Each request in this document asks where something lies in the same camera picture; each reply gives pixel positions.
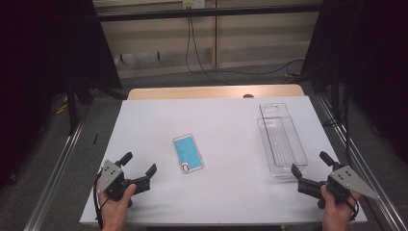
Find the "blue smartphone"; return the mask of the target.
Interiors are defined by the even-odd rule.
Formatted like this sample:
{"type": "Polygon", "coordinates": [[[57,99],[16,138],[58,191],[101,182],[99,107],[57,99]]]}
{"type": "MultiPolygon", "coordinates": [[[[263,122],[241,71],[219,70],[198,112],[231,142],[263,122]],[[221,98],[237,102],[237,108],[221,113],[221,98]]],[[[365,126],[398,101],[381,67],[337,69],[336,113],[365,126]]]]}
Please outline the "blue smartphone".
{"type": "Polygon", "coordinates": [[[175,138],[173,144],[183,173],[188,174],[204,167],[204,162],[192,134],[175,138]]]}

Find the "clear plastic container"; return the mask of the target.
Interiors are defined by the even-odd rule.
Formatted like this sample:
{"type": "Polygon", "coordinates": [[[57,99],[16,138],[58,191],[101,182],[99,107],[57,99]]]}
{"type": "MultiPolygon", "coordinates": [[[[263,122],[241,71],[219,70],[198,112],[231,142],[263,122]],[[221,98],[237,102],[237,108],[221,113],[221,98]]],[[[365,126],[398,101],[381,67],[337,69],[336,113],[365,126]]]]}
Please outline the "clear plastic container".
{"type": "Polygon", "coordinates": [[[270,175],[293,178],[292,166],[302,171],[309,162],[285,103],[259,106],[257,118],[270,175]]]}

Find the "black curtain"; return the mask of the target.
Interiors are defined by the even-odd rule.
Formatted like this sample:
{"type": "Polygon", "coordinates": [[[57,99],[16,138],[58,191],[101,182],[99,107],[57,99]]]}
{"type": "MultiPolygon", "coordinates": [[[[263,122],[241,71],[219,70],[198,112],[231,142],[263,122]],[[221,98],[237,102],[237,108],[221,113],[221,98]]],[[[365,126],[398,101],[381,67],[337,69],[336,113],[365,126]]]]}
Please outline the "black curtain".
{"type": "Polygon", "coordinates": [[[322,0],[301,74],[344,81],[408,164],[408,0],[322,0]]]}
{"type": "Polygon", "coordinates": [[[0,189],[30,154],[53,98],[121,83],[92,0],[0,0],[0,189]]]}

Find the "black horizontal bar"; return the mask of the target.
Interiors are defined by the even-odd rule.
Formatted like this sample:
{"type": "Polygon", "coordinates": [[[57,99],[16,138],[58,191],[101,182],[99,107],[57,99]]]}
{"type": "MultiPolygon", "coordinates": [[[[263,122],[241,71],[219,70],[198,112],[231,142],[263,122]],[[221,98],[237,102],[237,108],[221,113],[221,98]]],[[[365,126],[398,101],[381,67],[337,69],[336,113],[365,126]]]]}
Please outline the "black horizontal bar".
{"type": "Polygon", "coordinates": [[[319,12],[322,8],[323,8],[322,4],[307,4],[307,5],[283,5],[283,6],[245,7],[245,8],[171,10],[142,13],[100,13],[97,16],[97,19],[100,22],[113,22],[113,21],[193,18],[193,17],[251,15],[269,13],[315,13],[319,12]]]}

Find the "white table cover board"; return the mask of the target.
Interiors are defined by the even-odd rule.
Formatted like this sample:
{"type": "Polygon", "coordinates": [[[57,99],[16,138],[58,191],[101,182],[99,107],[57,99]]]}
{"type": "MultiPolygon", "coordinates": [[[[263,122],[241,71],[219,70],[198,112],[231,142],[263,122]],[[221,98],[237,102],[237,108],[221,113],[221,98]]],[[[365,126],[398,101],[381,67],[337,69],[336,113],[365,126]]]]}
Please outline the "white table cover board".
{"type": "Polygon", "coordinates": [[[123,102],[105,157],[132,152],[137,178],[153,165],[151,189],[134,196],[127,221],[140,226],[272,225],[319,222],[317,200],[295,181],[272,177],[257,123],[262,98],[123,102]],[[192,134],[204,162],[185,174],[173,144],[192,134]]]}

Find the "metal floor rail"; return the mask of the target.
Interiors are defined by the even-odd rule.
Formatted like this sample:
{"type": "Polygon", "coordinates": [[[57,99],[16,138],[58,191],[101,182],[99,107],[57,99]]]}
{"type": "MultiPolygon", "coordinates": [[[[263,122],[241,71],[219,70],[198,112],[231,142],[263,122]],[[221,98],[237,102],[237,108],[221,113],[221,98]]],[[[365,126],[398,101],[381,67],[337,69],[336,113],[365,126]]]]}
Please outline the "metal floor rail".
{"type": "Polygon", "coordinates": [[[334,120],[327,96],[319,94],[315,108],[338,158],[380,195],[361,200],[368,221],[353,231],[408,231],[408,166],[355,103],[349,106],[347,125],[334,120]]]}
{"type": "Polygon", "coordinates": [[[40,195],[38,203],[36,204],[32,214],[30,215],[23,231],[40,231],[40,228],[45,220],[51,203],[55,197],[57,188],[60,185],[60,181],[62,180],[67,164],[74,151],[76,143],[80,138],[83,127],[84,120],[80,118],[79,122],[72,130],[72,133],[68,136],[60,158],[56,163],[52,174],[49,177],[47,184],[45,185],[45,188],[40,195]]]}

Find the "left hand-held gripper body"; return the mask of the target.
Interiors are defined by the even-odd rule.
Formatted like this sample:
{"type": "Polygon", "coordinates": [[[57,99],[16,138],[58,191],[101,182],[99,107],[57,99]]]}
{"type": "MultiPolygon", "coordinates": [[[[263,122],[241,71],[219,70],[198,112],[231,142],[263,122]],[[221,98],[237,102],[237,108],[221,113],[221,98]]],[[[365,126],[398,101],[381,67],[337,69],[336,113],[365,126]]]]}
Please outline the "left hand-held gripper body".
{"type": "Polygon", "coordinates": [[[134,194],[150,190],[151,169],[140,178],[126,179],[121,168],[127,163],[128,160],[120,160],[115,163],[107,160],[104,163],[101,170],[99,185],[96,188],[97,194],[106,193],[111,200],[119,201],[131,184],[137,186],[134,194]]]}

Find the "black metal stand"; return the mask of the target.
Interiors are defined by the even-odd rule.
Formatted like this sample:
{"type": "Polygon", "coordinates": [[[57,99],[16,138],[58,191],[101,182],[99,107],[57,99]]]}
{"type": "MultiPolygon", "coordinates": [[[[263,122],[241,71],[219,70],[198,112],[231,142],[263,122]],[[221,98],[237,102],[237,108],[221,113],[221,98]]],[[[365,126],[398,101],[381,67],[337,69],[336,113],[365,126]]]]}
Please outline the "black metal stand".
{"type": "Polygon", "coordinates": [[[89,91],[89,81],[87,79],[70,79],[65,81],[65,90],[67,97],[67,106],[69,113],[69,135],[72,135],[79,124],[76,99],[85,105],[89,105],[93,101],[93,97],[89,91]]]}
{"type": "Polygon", "coordinates": [[[334,118],[340,118],[340,99],[339,99],[339,79],[337,77],[337,68],[333,65],[333,74],[331,79],[331,104],[334,118]]]}

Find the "wooden table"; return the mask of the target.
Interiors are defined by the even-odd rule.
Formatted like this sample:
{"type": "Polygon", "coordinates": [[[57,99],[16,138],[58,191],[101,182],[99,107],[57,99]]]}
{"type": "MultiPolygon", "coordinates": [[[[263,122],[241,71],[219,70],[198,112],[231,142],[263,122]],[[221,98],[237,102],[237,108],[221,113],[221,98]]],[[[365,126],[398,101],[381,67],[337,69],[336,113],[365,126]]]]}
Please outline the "wooden table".
{"type": "Polygon", "coordinates": [[[195,98],[250,98],[304,96],[301,86],[289,85],[246,85],[208,86],[179,88],[133,89],[128,100],[146,99],[195,99],[195,98]]]}

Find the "white wall socket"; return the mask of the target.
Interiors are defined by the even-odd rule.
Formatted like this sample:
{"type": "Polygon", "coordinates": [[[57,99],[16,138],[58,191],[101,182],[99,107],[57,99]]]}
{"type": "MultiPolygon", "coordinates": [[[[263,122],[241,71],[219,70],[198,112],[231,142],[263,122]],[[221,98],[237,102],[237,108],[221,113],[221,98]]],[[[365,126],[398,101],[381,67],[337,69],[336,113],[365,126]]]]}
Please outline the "white wall socket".
{"type": "Polygon", "coordinates": [[[183,0],[183,8],[189,9],[204,9],[205,0],[183,0]]]}

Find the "person's left hand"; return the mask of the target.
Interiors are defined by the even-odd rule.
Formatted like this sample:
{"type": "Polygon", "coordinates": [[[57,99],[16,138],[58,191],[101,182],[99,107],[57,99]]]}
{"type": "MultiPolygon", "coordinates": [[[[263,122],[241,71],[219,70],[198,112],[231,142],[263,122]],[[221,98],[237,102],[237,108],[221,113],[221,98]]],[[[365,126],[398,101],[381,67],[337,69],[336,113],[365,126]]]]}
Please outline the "person's left hand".
{"type": "Polygon", "coordinates": [[[137,186],[131,184],[119,201],[112,201],[105,192],[98,195],[103,220],[102,231],[122,231],[127,219],[128,203],[137,186]]]}

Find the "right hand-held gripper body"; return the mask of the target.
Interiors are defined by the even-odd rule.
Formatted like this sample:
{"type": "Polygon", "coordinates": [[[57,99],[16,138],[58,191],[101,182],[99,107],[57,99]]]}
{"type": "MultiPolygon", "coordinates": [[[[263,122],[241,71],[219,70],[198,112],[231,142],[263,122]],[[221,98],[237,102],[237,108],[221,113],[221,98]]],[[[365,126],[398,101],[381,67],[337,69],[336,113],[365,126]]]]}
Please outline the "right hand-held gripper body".
{"type": "Polygon", "coordinates": [[[325,202],[321,195],[320,188],[325,185],[335,197],[337,203],[346,202],[352,192],[357,192],[372,199],[379,199],[380,196],[375,192],[350,166],[340,167],[332,171],[326,181],[313,181],[302,176],[297,172],[297,182],[299,193],[304,193],[316,198],[318,207],[325,208],[325,202]]]}

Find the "person's right hand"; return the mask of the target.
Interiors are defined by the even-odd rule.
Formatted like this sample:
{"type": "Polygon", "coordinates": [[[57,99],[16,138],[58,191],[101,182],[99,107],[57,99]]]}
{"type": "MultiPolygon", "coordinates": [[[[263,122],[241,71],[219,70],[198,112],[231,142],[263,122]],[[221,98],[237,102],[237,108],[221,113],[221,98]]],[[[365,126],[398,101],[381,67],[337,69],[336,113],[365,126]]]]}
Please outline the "person's right hand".
{"type": "Polygon", "coordinates": [[[325,200],[325,208],[322,217],[322,231],[348,231],[348,225],[357,201],[362,196],[358,192],[352,192],[345,203],[337,203],[334,195],[323,185],[320,188],[325,200]]]}

